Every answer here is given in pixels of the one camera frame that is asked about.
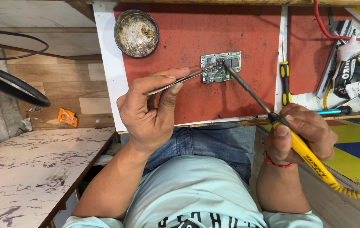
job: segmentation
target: red wire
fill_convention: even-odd
[[[322,23],[321,17],[319,16],[318,0],[314,0],[314,10],[315,10],[315,19],[317,19],[319,27],[321,28],[322,32],[325,34],[325,36],[327,38],[330,38],[330,39],[344,39],[344,40],[349,40],[350,39],[350,37],[331,35],[326,31],[325,26]]]

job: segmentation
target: red work mat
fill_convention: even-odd
[[[200,67],[200,56],[241,51],[240,76],[274,108],[281,7],[187,4],[124,4],[155,19],[156,51],[142,59],[123,54],[128,84],[169,67]],[[264,114],[236,80],[203,84],[201,77],[184,83],[177,96],[175,124]]]
[[[332,11],[335,21],[352,19],[344,8],[333,8]],[[319,14],[326,27],[329,23],[327,8],[319,8]],[[289,7],[288,15],[290,93],[298,95],[315,92],[335,40],[322,33],[315,20],[313,7]]]

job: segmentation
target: microchip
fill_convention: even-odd
[[[226,64],[228,64],[228,66],[231,66],[231,65],[232,65],[232,63],[231,63],[231,60],[230,60],[230,59],[225,60],[225,63],[226,63]]]
[[[232,65],[231,67],[238,67],[239,66],[239,61],[238,58],[233,58],[232,60]]]

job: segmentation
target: green circuit board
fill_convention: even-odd
[[[225,61],[236,72],[240,72],[240,52],[226,52],[220,54],[211,54],[201,56],[201,68],[213,64],[214,62]],[[203,73],[203,83],[220,82],[233,80],[233,76],[225,69],[224,66],[216,68],[215,70]]]

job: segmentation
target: yellow and black screwdriver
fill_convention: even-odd
[[[258,102],[258,104],[267,112],[267,116],[269,117],[271,125],[276,127],[280,123],[284,124],[285,126],[289,126],[286,119],[281,117],[279,114],[270,111],[270,109],[261,101],[256,94],[252,91],[252,88],[239,76],[239,74],[225,61],[222,61],[222,64],[228,70],[228,72],[235,78],[239,84],[252,95],[252,97]],[[309,149],[308,145],[302,140],[302,138],[296,134],[295,132],[291,131],[292,137],[292,146],[293,150],[297,152],[303,160],[314,170],[316,174],[318,174],[319,178],[321,178],[325,183],[327,183],[330,187],[334,188],[334,190],[339,191],[345,195],[350,197],[354,197],[360,199],[360,192],[349,189],[340,183],[338,183],[335,177],[325,168],[323,163],[315,156],[315,154]]]
[[[283,105],[291,103],[291,93],[288,88],[288,80],[290,78],[290,67],[288,66],[288,61],[284,58],[284,40],[281,39],[281,48],[283,54],[283,61],[280,63],[280,75],[281,75],[281,85],[283,87]]]

